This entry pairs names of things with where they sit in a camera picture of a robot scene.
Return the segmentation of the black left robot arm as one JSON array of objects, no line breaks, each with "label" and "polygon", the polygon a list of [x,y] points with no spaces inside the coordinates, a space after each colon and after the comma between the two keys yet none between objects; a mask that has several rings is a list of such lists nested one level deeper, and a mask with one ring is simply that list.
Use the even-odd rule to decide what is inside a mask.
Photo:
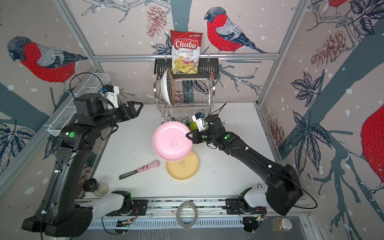
[{"label": "black left robot arm", "polygon": [[102,131],[139,116],[143,103],[128,101],[117,108],[98,93],[74,98],[77,123],[62,128],[56,142],[56,163],[47,191],[35,215],[22,229],[51,237],[79,237],[92,222],[93,207],[75,204],[83,168]]}]

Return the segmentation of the pink plate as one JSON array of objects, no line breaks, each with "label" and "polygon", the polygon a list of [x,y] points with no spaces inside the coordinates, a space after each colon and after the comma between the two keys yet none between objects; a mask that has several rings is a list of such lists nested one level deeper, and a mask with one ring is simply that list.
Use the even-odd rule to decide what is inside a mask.
[{"label": "pink plate", "polygon": [[180,161],[191,151],[193,142],[186,137],[190,129],[179,122],[167,122],[157,128],[153,135],[155,153],[169,162]]}]

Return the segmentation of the yellow bear plate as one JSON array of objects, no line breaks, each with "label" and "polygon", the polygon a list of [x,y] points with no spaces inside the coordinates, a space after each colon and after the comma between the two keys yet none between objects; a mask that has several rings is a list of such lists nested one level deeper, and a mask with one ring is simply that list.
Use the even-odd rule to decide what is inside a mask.
[{"label": "yellow bear plate", "polygon": [[171,177],[177,180],[187,180],[193,177],[198,171],[200,160],[198,155],[191,150],[183,159],[167,162],[166,166]]}]

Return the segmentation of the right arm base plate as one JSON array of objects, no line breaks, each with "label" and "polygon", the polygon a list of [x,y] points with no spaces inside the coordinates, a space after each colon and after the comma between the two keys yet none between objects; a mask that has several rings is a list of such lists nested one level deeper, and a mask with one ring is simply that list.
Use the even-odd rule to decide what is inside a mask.
[{"label": "right arm base plate", "polygon": [[228,215],[265,215],[267,213],[265,207],[251,207],[241,199],[225,199],[223,209]]}]

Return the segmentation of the white patterned plate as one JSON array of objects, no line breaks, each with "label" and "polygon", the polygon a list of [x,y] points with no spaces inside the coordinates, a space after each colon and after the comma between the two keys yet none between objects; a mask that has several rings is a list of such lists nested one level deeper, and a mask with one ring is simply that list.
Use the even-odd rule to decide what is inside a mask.
[{"label": "white patterned plate", "polygon": [[173,106],[174,105],[174,80],[172,72],[166,70],[161,78],[161,91],[165,102]]}]

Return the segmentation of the steel two-tier dish rack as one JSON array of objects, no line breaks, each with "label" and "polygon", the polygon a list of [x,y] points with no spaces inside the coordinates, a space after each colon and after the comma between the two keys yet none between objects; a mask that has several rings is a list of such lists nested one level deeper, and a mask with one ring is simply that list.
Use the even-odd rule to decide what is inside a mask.
[{"label": "steel two-tier dish rack", "polygon": [[154,96],[157,109],[161,114],[161,122],[183,122],[186,117],[192,119],[196,113],[210,114],[214,107],[215,79],[213,74],[209,78],[181,78],[174,80],[174,105],[168,105],[161,91],[161,78],[155,75]]}]

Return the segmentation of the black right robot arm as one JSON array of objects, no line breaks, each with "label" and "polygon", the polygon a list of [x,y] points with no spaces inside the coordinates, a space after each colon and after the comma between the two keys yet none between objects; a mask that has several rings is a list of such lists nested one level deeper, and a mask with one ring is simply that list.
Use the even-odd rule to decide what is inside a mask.
[{"label": "black right robot arm", "polygon": [[193,144],[213,144],[218,150],[245,164],[267,185],[268,205],[279,215],[287,215],[303,196],[294,167],[269,160],[247,145],[238,135],[226,131],[219,115],[210,115],[204,122],[204,130],[190,131],[186,138]]}]

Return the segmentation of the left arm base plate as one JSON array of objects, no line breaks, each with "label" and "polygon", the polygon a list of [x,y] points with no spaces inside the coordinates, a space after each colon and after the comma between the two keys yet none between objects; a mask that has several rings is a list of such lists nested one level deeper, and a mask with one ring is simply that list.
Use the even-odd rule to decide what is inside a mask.
[{"label": "left arm base plate", "polygon": [[126,217],[126,216],[145,216],[148,208],[148,200],[135,200],[131,201],[131,209],[128,211],[127,209],[121,208],[119,210],[113,211],[107,214],[107,217]]}]

